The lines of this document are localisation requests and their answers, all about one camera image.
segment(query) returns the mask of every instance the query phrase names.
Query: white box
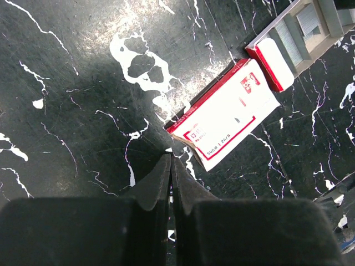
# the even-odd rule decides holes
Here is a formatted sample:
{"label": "white box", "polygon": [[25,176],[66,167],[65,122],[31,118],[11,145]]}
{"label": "white box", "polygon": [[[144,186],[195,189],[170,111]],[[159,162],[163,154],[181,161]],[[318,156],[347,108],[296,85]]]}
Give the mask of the white box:
{"label": "white box", "polygon": [[241,59],[167,131],[215,167],[279,106],[253,59]]}

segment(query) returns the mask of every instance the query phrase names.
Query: red and white box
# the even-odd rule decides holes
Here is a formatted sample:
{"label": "red and white box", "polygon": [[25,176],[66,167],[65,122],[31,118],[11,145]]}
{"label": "red and white box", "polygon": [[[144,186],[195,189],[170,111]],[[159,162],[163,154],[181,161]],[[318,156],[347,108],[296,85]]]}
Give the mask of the red and white box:
{"label": "red and white box", "polygon": [[280,93],[292,86],[295,77],[273,39],[256,38],[245,49],[259,63],[272,90]]}
{"label": "red and white box", "polygon": [[278,106],[258,63],[241,59],[167,131],[209,171]]}

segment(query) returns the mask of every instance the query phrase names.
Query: white vein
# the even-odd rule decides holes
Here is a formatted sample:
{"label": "white vein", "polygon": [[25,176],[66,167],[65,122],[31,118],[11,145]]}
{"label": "white vein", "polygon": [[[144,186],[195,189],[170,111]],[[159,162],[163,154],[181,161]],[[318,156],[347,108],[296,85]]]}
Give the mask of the white vein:
{"label": "white vein", "polygon": [[83,159],[84,164],[87,166],[87,163],[85,162],[83,155],[80,154],[80,156]]}
{"label": "white vein", "polygon": [[339,48],[341,45],[342,45],[342,41],[344,40],[344,37],[342,37],[342,38],[340,38],[339,40],[337,40],[335,43],[334,43],[334,45],[337,45],[338,47],[337,48]]}
{"label": "white vein", "polygon": [[328,74],[328,69],[327,69],[327,66],[326,66],[326,61],[324,60],[324,59],[318,59],[319,61],[321,61],[322,62],[322,64],[323,64],[323,67],[324,67],[324,72],[325,72],[325,74]]}
{"label": "white vein", "polygon": [[351,117],[351,124],[345,129],[345,132],[346,132],[346,134],[348,135],[348,137],[349,137],[349,139],[350,139],[350,141],[351,141],[351,143],[352,143],[352,145],[354,145],[355,146],[355,143],[354,143],[354,139],[355,139],[355,137],[353,136],[353,134],[349,131],[352,127],[353,127],[353,125],[354,125],[354,115],[352,114],[352,109],[353,108],[355,108],[355,106],[353,105],[353,101],[351,101],[351,108],[349,109],[349,113],[350,113],[350,117]]}
{"label": "white vein", "polygon": [[131,163],[128,160],[128,157],[127,157],[128,146],[129,146],[129,144],[131,143],[132,140],[139,139],[142,136],[143,132],[148,129],[149,121],[147,119],[144,119],[144,121],[146,122],[146,127],[144,129],[128,134],[128,136],[130,136],[131,138],[128,141],[127,146],[126,146],[126,150],[124,152],[124,158],[125,158],[125,160],[127,162],[127,166],[128,166],[129,172],[130,172],[130,178],[129,178],[129,186],[130,187],[135,186],[135,176],[134,176],[133,169],[131,167]]}
{"label": "white vein", "polygon": [[104,115],[109,116],[109,117],[113,120],[113,123],[115,123],[115,126],[116,126],[116,128],[118,129],[118,131],[120,131],[124,136],[126,136],[126,134],[124,134],[124,133],[120,130],[119,126],[118,126],[117,123],[116,123],[116,119],[113,117],[112,114],[108,114],[108,113],[102,112],[102,111],[100,111],[100,110],[96,110],[95,114],[97,115],[97,113],[101,113],[101,114],[104,114]]}
{"label": "white vein", "polygon": [[15,154],[16,156],[21,157],[22,159],[24,159],[25,162],[28,161],[28,156],[24,152],[22,152],[19,148],[16,148],[16,146],[14,144],[12,144],[10,138],[5,137],[5,135],[3,133],[0,133],[0,141],[1,140],[10,143],[11,144],[11,148],[10,149],[0,149],[0,153],[2,151],[10,151],[13,154]]}
{"label": "white vein", "polygon": [[284,143],[284,145],[293,146],[293,147],[299,147],[299,145],[296,145],[296,144],[286,144],[286,143]]}
{"label": "white vein", "polygon": [[277,16],[277,11],[276,11],[276,7],[275,7],[275,2],[272,0],[272,6],[273,6],[273,10],[275,11],[275,16]]}
{"label": "white vein", "polygon": [[316,131],[316,129],[315,129],[315,124],[316,124],[315,114],[316,113],[318,114],[318,110],[323,106],[323,104],[326,101],[326,91],[328,89],[328,85],[327,85],[327,82],[325,81],[324,86],[323,86],[323,97],[322,97],[321,93],[316,90],[316,87],[314,85],[313,85],[313,87],[315,89],[315,92],[318,94],[317,107],[312,112],[312,136],[314,138],[314,142],[313,142],[313,145],[314,145],[317,141],[317,134],[315,133],[315,131]]}
{"label": "white vein", "polygon": [[[32,74],[34,76],[34,78],[36,79],[36,81],[38,81],[39,83],[41,83],[42,85],[42,89],[41,89],[41,92],[43,94],[43,96],[47,96],[48,95],[48,92],[47,90],[45,89],[45,83],[43,82],[44,79],[50,79],[50,78],[43,78],[41,77],[40,75],[38,75],[37,73],[33,72],[32,70],[30,70],[25,64],[22,64],[21,61],[20,62],[20,66],[23,67],[24,71]],[[42,109],[43,108],[43,98],[40,99],[40,100],[37,100],[37,101],[33,101],[32,102],[33,106],[37,109]]]}
{"label": "white vein", "polygon": [[262,0],[262,3],[264,6],[267,7],[267,11],[270,14],[270,16],[272,16],[272,12],[271,12],[271,7],[270,7],[270,2],[269,0]]}
{"label": "white vein", "polygon": [[319,194],[322,194],[322,193],[319,191],[318,187],[317,187],[316,175],[319,174],[319,173],[324,173],[324,169],[323,169],[323,165],[322,165],[321,162],[319,163],[319,166],[320,166],[321,169],[320,169],[319,171],[317,171],[317,172],[313,172],[313,179],[315,180],[315,190],[316,190]]}
{"label": "white vein", "polygon": [[8,202],[10,202],[10,200],[5,196],[4,191],[2,190],[2,187],[3,187],[3,186],[4,186],[4,183],[1,182],[0,191],[1,191],[2,195],[4,196],[4,198],[5,198]]}
{"label": "white vein", "polygon": [[80,105],[78,105],[78,104],[74,101],[73,97],[70,97],[70,100],[72,101],[73,104],[75,104],[76,106],[78,106],[78,107],[80,108],[80,110],[82,110],[82,107],[81,107]]}
{"label": "white vein", "polygon": [[91,180],[89,180],[88,182],[97,185],[97,186],[100,187],[100,188],[102,189],[102,191],[105,192],[106,194],[108,194],[108,195],[113,195],[113,196],[118,197],[115,193],[108,192],[108,191],[107,191],[104,187],[102,187],[100,184],[95,183],[94,181],[91,181]]}
{"label": "white vein", "polygon": [[313,172],[313,176],[315,176],[315,175],[317,175],[317,174],[319,174],[319,173],[324,173],[322,163],[320,162],[319,165],[320,165],[321,169],[320,169],[319,171],[317,171],[317,172]]}
{"label": "white vein", "polygon": [[334,199],[334,202],[336,204],[339,204],[341,205],[343,203],[343,200],[344,200],[344,194],[341,194],[339,197],[337,197],[336,199]]}
{"label": "white vein", "polygon": [[163,7],[166,11],[168,11],[169,13],[175,15],[175,12],[172,11],[170,9],[170,7],[168,7],[166,4],[164,4],[164,2],[162,0],[158,0],[159,6]]}
{"label": "white vein", "polygon": [[282,185],[282,189],[281,189],[281,198],[283,198],[283,193],[285,191],[285,185]]}
{"label": "white vein", "polygon": [[199,25],[199,23],[197,22],[197,19],[200,18],[200,11],[199,11],[199,7],[197,6],[197,0],[194,0],[194,7],[196,9],[196,17],[195,17],[195,22],[197,24],[197,26],[199,26],[199,28],[201,28],[201,26]]}
{"label": "white vein", "polygon": [[25,190],[26,194],[27,194],[27,197],[28,198],[34,198],[27,190],[27,187],[21,182],[20,180],[20,176],[18,175],[18,173],[12,169],[12,168],[1,168],[2,170],[10,170],[12,171],[15,175],[16,175],[16,181],[17,183],[22,187],[23,190]]}
{"label": "white vein", "polygon": [[333,173],[333,170],[332,170],[332,167],[331,167],[331,155],[332,155],[332,152],[333,152],[332,146],[331,146],[331,143],[329,142],[328,167],[329,167],[329,170],[330,170],[332,176],[333,176],[336,180],[339,181],[339,179],[337,179],[337,178],[335,177],[335,175],[334,175],[334,173]]}
{"label": "white vein", "polygon": [[47,127],[45,126],[45,124],[43,124],[42,122],[40,123],[43,127],[44,127],[44,130],[49,134],[49,135],[52,135],[54,136],[58,141],[60,141],[62,143],[62,145],[67,148],[67,150],[69,151],[70,153],[70,156],[72,157],[73,159],[73,162],[75,164],[75,177],[78,177],[78,164],[77,164],[77,161],[72,153],[72,151],[70,150],[70,148],[68,147],[68,145],[64,142],[64,140],[61,140],[57,135],[53,134],[53,133],[50,133],[47,129]]}
{"label": "white vein", "polygon": [[258,173],[257,172],[251,172],[251,173],[244,173],[243,175],[239,176],[239,177],[236,177],[236,178],[244,178],[244,176],[246,175],[257,175]]}
{"label": "white vein", "polygon": [[251,191],[252,191],[253,194],[254,194],[255,199],[257,200],[257,195],[256,195],[256,193],[255,193],[255,190],[253,189],[253,187],[251,186],[251,184],[248,184],[248,186],[250,187]]}
{"label": "white vein", "polygon": [[298,113],[304,116],[301,111],[295,111],[295,87],[292,85],[292,115],[290,115],[289,118],[293,118],[293,115]]}
{"label": "white vein", "polygon": [[239,4],[238,4],[238,0],[234,0],[235,4],[237,5],[237,9],[238,9],[238,12],[239,12],[239,16],[240,18],[242,19],[242,23],[243,23],[243,26],[244,26],[244,29],[246,31],[246,26],[245,26],[245,22],[244,22],[244,19],[243,19],[243,16],[242,16],[242,12],[240,11],[240,7],[239,7]]}
{"label": "white vein", "polygon": [[191,104],[190,104],[190,102],[189,102],[189,101],[187,101],[187,100],[183,100],[183,101],[182,101],[182,103],[185,105],[185,108],[184,108],[184,114],[186,114],[186,113],[187,113],[187,111],[189,111],[189,110],[190,110],[190,108],[191,108]]}
{"label": "white vein", "polygon": [[[37,26],[37,28],[39,29],[39,31],[40,31],[41,33],[52,35],[52,36],[58,41],[58,43],[60,44],[60,46],[62,46],[62,48],[69,54],[70,58],[71,58],[72,61],[73,61],[73,57],[71,56],[71,54],[69,53],[69,51],[67,50],[67,48],[64,46],[64,43],[57,37],[57,35],[55,35],[51,30],[49,30],[49,31],[47,31],[47,32],[44,31],[44,30],[39,26],[38,22],[32,17],[32,15],[31,15],[26,9],[24,9],[23,7],[17,5],[17,4],[15,4],[15,3],[13,3],[13,2],[11,2],[11,1],[9,1],[9,0],[4,0],[4,1],[5,1],[6,3],[8,3],[8,4],[10,4],[10,5],[12,5],[12,6],[18,8],[19,10],[23,11],[24,13],[26,13],[27,16],[33,21],[33,23]],[[72,67],[73,67],[73,69],[75,70],[76,75],[79,75],[79,73],[77,72],[77,69],[76,69],[73,65],[72,65]]]}
{"label": "white vein", "polygon": [[257,140],[261,141],[261,142],[264,144],[264,146],[269,149],[269,154],[270,154],[271,159],[270,159],[270,162],[268,163],[269,170],[267,171],[267,183],[268,183],[268,186],[269,186],[269,188],[271,189],[272,193],[273,193],[273,194],[277,197],[277,199],[278,199],[280,196],[279,196],[278,194],[276,194],[276,192],[275,192],[275,191],[273,190],[273,188],[271,187],[270,178],[269,178],[269,176],[268,176],[268,173],[269,173],[270,170],[274,170],[274,171],[277,171],[278,173],[280,173],[281,176],[283,176],[283,174],[282,174],[279,170],[275,169],[275,168],[273,167],[273,165],[271,164],[272,161],[273,161],[273,155],[272,155],[271,146],[270,146],[266,141],[264,141],[263,139],[261,139],[261,138],[255,136],[253,133],[250,133],[249,135],[251,135],[251,136],[253,136],[254,138],[256,138]]}
{"label": "white vein", "polygon": [[106,189],[108,188],[108,185],[106,185],[104,182],[102,182],[101,180],[98,179],[99,175],[100,175],[100,172],[97,172],[97,171],[88,171],[89,173],[95,173],[95,180],[97,181],[97,183],[93,182],[93,181],[88,181],[90,183],[93,183],[95,185],[97,185],[98,187],[100,187],[102,189],[103,192],[105,192],[106,194],[108,195],[114,195],[116,197],[118,197],[115,193],[112,193],[112,192],[108,192]]}
{"label": "white vein", "polygon": [[255,12],[255,6],[253,4],[253,17],[251,19],[251,28],[253,29],[254,33],[256,34],[256,31],[254,29],[254,19],[255,19],[255,17],[256,17],[256,12]]}
{"label": "white vein", "polygon": [[195,170],[194,170],[194,166],[192,165],[192,162],[191,162],[191,158],[193,157],[193,153],[192,151],[190,150],[189,147],[184,147],[184,152],[187,153],[188,157],[187,160],[186,160],[186,169],[190,171],[190,175],[194,178],[194,180],[197,180],[196,178],[196,175],[195,175]]}

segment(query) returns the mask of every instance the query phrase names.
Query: black marble surface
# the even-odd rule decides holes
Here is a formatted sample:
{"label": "black marble surface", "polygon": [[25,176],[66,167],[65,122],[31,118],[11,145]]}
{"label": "black marble surface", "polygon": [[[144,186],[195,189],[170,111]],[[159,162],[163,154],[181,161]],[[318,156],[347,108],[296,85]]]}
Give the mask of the black marble surface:
{"label": "black marble surface", "polygon": [[0,0],[0,207],[120,196],[170,147],[217,197],[328,191],[355,171],[353,32],[210,172],[163,129],[289,3]]}

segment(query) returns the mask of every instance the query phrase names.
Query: cardboard box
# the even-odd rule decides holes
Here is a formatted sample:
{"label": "cardboard box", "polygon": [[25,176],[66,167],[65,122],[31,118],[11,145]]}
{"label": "cardboard box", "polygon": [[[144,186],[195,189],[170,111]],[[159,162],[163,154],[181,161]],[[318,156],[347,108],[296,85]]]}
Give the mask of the cardboard box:
{"label": "cardboard box", "polygon": [[209,171],[278,106],[258,63],[241,59],[167,131]]}

